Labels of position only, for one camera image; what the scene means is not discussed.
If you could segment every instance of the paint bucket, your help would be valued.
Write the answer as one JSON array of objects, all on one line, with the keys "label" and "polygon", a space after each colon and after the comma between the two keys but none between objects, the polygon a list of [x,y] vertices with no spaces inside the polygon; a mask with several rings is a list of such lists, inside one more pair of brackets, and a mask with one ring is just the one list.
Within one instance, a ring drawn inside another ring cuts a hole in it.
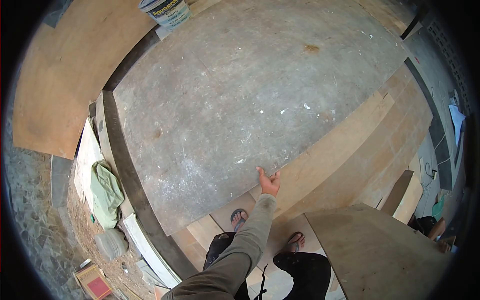
[{"label": "paint bucket", "polygon": [[192,15],[185,0],[142,0],[138,8],[168,31],[173,31]]}]

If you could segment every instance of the white board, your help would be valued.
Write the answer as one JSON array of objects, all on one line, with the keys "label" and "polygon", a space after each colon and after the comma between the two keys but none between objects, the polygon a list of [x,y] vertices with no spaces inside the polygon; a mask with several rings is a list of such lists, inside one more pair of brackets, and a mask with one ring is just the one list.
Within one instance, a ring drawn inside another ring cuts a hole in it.
[{"label": "white board", "polygon": [[172,268],[170,268],[150,240],[146,237],[141,225],[137,222],[136,215],[131,214],[126,217],[123,220],[123,224],[138,250],[160,280],[162,280],[169,288],[174,288],[179,284],[181,282],[180,277],[172,270]]},{"label": "white board", "polygon": [[93,212],[93,195],[90,189],[92,165],[99,160],[103,160],[102,151],[98,145],[93,132],[92,123],[87,118],[85,121],[84,132],[80,139],[78,148],[77,164],[75,168],[74,184],[80,199],[85,196],[90,212]]}]

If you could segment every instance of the foot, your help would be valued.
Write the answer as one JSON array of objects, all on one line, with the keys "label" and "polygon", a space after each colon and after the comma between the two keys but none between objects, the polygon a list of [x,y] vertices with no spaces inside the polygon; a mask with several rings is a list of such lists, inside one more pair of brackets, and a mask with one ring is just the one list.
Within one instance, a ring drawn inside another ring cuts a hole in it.
[{"label": "foot", "polygon": [[303,247],[305,247],[305,236],[301,233],[296,234],[288,241],[287,245],[283,247],[280,252],[295,252],[295,250],[297,249],[297,247],[295,246],[296,242],[299,245],[298,251],[302,250]]},{"label": "foot", "polygon": [[[241,213],[236,213],[235,216],[233,216],[233,221],[232,221],[233,230],[235,230],[235,226],[238,224],[240,219],[244,219],[246,221],[248,219],[247,214],[245,212],[241,212]],[[242,228],[243,224],[245,224],[245,222],[240,224],[239,229]]]}]

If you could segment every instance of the person's hand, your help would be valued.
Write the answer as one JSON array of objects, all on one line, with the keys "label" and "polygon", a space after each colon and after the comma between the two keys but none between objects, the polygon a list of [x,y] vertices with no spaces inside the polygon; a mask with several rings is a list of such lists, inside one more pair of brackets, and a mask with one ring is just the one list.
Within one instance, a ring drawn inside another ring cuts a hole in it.
[{"label": "person's hand", "polygon": [[265,175],[264,168],[257,167],[259,173],[260,186],[262,187],[262,194],[270,194],[276,197],[280,189],[280,171],[277,171],[272,176]]}]

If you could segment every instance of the gray sleeve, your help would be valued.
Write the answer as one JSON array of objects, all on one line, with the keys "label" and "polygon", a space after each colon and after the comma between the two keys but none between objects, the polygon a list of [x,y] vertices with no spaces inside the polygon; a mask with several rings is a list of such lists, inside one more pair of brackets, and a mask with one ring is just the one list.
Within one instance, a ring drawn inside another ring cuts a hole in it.
[{"label": "gray sleeve", "polygon": [[276,198],[261,194],[230,246],[205,271],[184,280],[162,299],[178,300],[198,293],[202,294],[198,299],[233,299],[264,253],[275,209]]}]

